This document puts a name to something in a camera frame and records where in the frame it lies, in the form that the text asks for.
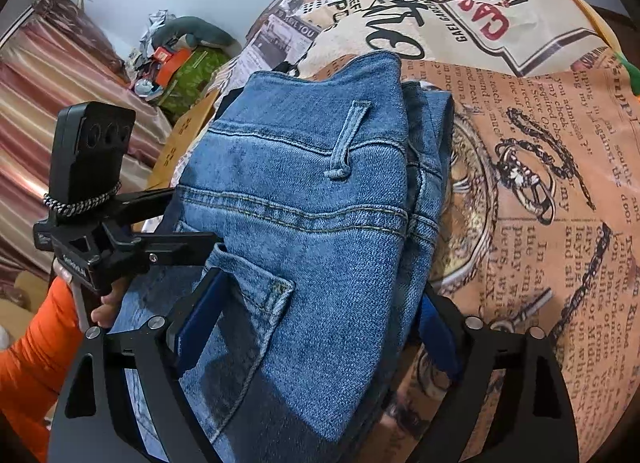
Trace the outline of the person left hand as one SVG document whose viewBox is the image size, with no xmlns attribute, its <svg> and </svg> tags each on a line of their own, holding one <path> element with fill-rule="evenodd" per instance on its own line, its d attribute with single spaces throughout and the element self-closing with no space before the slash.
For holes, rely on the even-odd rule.
<svg viewBox="0 0 640 463">
<path fill-rule="evenodd" d="M 130 285 L 130 278 L 116 280 L 112 284 L 111 292 L 101 296 L 99 303 L 93 301 L 93 303 L 86 305 L 80 285 L 74 281 L 73 275 L 57 259 L 53 261 L 52 269 L 72 292 L 81 331 L 87 331 L 91 324 L 102 327 L 105 330 L 114 325 L 120 307 L 122 307 L 122 298 L 124 298 Z"/>
</svg>

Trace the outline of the orange sleeve forearm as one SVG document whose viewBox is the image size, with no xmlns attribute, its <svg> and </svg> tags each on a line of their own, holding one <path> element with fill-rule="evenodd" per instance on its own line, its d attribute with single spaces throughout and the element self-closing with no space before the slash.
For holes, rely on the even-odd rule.
<svg viewBox="0 0 640 463">
<path fill-rule="evenodd" d="M 57 277 L 25 334 L 1 353 L 2 423 L 39 462 L 47 460 L 50 437 L 44 417 L 83 338 L 72 293 Z"/>
</svg>

